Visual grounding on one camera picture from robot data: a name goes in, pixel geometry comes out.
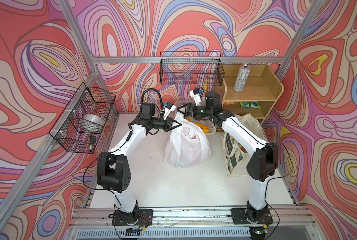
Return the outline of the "white plastic grocery bag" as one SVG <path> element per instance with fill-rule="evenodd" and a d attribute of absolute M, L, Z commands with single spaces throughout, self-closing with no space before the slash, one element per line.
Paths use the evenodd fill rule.
<path fill-rule="evenodd" d="M 203 130 L 176 113 L 174 118 L 180 127 L 170 133 L 163 161 L 170 166 L 183 169 L 200 165 L 211 158 L 211 148 Z"/>

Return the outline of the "cream canvas tote bag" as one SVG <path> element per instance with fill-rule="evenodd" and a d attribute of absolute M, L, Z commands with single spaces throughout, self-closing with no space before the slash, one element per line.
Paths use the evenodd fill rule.
<path fill-rule="evenodd" d="M 243 116 L 236 115 L 236 118 L 254 135 L 268 142 L 268 139 L 260 122 L 255 119 L 251 114 L 246 114 Z M 224 135 L 221 137 L 221 140 L 224 152 L 224 160 L 227 169 L 227 176 L 248 176 L 246 168 L 251 157 L 249 156 L 245 148 L 240 143 L 238 143 L 230 134 L 226 132 L 224 132 Z"/>

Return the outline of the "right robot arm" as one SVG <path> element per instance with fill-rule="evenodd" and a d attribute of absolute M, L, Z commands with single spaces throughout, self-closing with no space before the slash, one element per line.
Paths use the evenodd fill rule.
<path fill-rule="evenodd" d="M 269 205 L 266 200 L 267 185 L 278 167 L 278 145 L 269 143 L 246 128 L 235 115 L 222 108 L 219 93 L 202 89 L 190 91 L 195 101 L 177 108 L 184 117 L 195 117 L 209 120 L 225 133 L 232 136 L 250 157 L 246 170 L 251 178 L 251 195 L 247 201 L 245 215 L 253 224 L 269 217 Z"/>

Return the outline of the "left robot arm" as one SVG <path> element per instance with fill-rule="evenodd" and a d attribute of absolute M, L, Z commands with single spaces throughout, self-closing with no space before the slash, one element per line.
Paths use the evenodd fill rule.
<path fill-rule="evenodd" d="M 158 116 L 155 116 L 156 104 L 143 101 L 145 94 L 150 91 L 158 95 L 160 102 Z M 161 94 L 157 89 L 145 90 L 141 95 L 139 113 L 132 122 L 128 123 L 128 132 L 109 152 L 100 153 L 97 159 L 96 182 L 103 190 L 111 192 L 115 199 L 117 209 L 113 213 L 114 219 L 119 219 L 127 225 L 139 224 L 140 220 L 145 220 L 145 217 L 140 216 L 137 200 L 127 190 L 131 180 L 127 157 L 147 135 L 155 135 L 159 130 L 167 133 L 181 126 L 168 116 L 174 109 L 173 104 L 162 102 Z"/>

